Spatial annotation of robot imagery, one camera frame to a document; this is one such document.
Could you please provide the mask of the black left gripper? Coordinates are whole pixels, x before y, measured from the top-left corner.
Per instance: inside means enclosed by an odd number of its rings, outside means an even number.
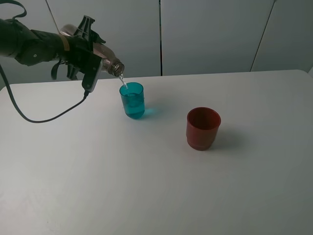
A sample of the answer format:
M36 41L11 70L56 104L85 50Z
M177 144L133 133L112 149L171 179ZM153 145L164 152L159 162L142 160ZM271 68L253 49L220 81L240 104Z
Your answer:
M82 21L74 32L74 36L65 36L69 49L65 50L63 60L67 65L67 78L78 80L77 74L84 72L88 56L93 53L93 44L105 44L98 33L91 29L95 20L84 15Z

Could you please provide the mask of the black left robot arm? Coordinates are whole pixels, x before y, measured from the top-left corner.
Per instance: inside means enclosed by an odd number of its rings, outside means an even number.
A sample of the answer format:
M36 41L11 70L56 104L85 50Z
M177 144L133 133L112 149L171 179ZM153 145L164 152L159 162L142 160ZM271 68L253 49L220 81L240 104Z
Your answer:
M85 79L95 79L101 71L102 58L94 54L93 44L102 39L91 29L94 21L84 16L74 34L66 36L29 29L13 19L1 20L0 54L26 66L57 60L68 66L67 78L75 80L81 72Z

